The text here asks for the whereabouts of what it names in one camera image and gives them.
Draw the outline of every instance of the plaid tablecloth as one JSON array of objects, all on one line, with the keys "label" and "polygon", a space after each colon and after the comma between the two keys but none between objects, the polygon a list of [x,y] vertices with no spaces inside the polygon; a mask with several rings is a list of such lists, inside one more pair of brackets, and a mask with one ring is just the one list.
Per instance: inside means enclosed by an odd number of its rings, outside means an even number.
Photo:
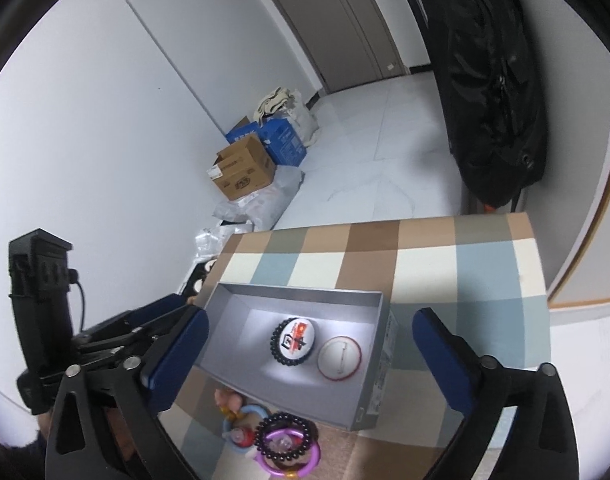
[{"label": "plaid tablecloth", "polygon": [[[538,249],[525,214],[459,216],[317,226],[235,235],[214,265],[198,304],[218,281],[382,290],[399,321],[381,415],[373,430],[319,424],[322,460],[312,480],[421,479],[461,415],[447,407],[411,336],[431,306],[478,354],[507,367],[550,358],[550,324]],[[217,383],[194,368],[163,425],[203,480],[267,480],[221,439]],[[502,446],[512,412],[491,447]]]}]

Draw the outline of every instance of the open gray box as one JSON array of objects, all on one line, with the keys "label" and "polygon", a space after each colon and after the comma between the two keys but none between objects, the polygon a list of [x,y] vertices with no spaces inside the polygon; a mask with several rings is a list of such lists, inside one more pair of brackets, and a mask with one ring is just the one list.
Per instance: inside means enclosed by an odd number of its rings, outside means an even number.
[{"label": "open gray box", "polygon": [[[285,412],[343,430],[373,428],[394,350],[397,323],[382,292],[219,283],[205,306],[210,336],[196,365],[216,380]],[[310,358],[295,367],[272,357],[270,338],[289,317],[314,323]],[[317,367],[323,343],[349,336],[363,359],[344,381]]]}]

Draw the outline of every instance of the blue box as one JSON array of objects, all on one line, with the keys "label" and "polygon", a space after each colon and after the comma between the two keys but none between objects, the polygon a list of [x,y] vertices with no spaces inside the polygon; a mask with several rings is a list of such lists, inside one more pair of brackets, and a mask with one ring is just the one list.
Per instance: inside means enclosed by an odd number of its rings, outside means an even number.
[{"label": "blue box", "polygon": [[287,119],[269,119],[263,126],[249,123],[225,136],[230,144],[248,134],[257,134],[275,164],[298,167],[307,151]]}]

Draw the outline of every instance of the blue ring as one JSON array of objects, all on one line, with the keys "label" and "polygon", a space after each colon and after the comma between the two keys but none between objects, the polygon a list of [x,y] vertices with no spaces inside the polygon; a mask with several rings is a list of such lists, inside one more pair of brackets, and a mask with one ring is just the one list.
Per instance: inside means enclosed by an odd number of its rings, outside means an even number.
[{"label": "blue ring", "polygon": [[[267,414],[267,412],[262,409],[260,406],[258,406],[257,404],[248,404],[246,406],[243,406],[242,408],[240,408],[240,413],[256,413],[256,415],[258,415],[260,418],[267,418],[269,415]],[[232,427],[232,423],[227,420],[227,418],[223,419],[223,433],[229,433],[231,431],[231,427]],[[229,447],[233,448],[234,451],[239,452],[239,453],[246,453],[247,451],[250,451],[252,449],[256,449],[256,446],[249,446],[249,447],[240,447],[237,446],[236,444],[234,444],[230,437],[228,436],[225,439],[225,442],[227,442],[229,444]]]}]

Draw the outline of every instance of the bolt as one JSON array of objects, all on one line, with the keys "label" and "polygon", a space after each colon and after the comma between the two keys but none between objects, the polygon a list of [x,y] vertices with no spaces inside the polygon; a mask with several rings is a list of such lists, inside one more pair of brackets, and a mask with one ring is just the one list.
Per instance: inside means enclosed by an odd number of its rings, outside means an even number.
[{"label": "bolt", "polygon": [[543,363],[541,365],[541,372],[549,377],[554,377],[556,375],[556,368],[550,363]]},{"label": "bolt", "polygon": [[69,367],[67,367],[67,370],[65,370],[65,375],[67,377],[75,377],[78,375],[80,371],[80,365],[71,365]]},{"label": "bolt", "polygon": [[133,355],[127,357],[125,361],[122,362],[122,367],[126,370],[133,370],[134,368],[138,368],[140,366],[140,357],[137,355]]},{"label": "bolt", "polygon": [[488,370],[493,370],[498,366],[498,361],[491,355],[483,355],[483,357],[480,358],[480,365]]}]

